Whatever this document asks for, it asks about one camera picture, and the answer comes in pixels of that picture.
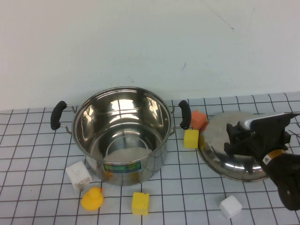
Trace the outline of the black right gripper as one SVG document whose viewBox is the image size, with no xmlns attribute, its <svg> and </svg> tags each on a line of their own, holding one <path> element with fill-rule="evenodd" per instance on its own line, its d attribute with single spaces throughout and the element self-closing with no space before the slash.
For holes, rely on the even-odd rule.
<svg viewBox="0 0 300 225">
<path fill-rule="evenodd" d="M 254 130 L 245 138 L 245 131 L 238 122 L 235 126 L 227 123 L 226 131 L 230 142 L 224 143 L 225 153 L 254 157 L 257 162 L 262 162 L 274 150 L 286 151 L 286 144 L 291 140 L 291 135 L 284 128 Z"/>
</svg>

